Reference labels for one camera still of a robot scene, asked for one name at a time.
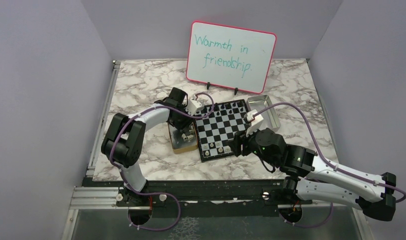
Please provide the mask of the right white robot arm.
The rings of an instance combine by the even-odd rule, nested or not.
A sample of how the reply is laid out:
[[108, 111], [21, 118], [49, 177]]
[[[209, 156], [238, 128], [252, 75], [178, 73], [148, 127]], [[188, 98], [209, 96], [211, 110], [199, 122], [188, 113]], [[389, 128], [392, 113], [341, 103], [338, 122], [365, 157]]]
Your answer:
[[238, 131], [226, 143], [235, 156], [254, 154], [286, 174], [281, 189], [274, 193], [275, 200], [287, 204], [320, 200], [347, 205], [379, 221], [394, 217], [396, 176], [392, 173], [376, 175], [340, 167], [311, 149], [286, 143], [282, 135], [268, 128], [250, 135]]

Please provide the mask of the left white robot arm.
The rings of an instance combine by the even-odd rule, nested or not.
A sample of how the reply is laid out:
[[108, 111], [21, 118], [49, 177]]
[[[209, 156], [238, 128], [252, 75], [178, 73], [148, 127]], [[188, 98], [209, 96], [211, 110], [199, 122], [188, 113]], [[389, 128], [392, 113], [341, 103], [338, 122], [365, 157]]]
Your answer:
[[130, 116], [117, 113], [110, 122], [100, 150], [119, 169], [124, 185], [130, 190], [129, 199], [135, 205], [143, 205], [148, 200], [147, 180], [138, 163], [145, 133], [163, 123], [179, 131], [188, 128], [192, 116], [203, 105], [195, 99], [183, 103], [187, 96], [186, 92], [174, 87], [167, 97], [155, 101], [142, 112]]

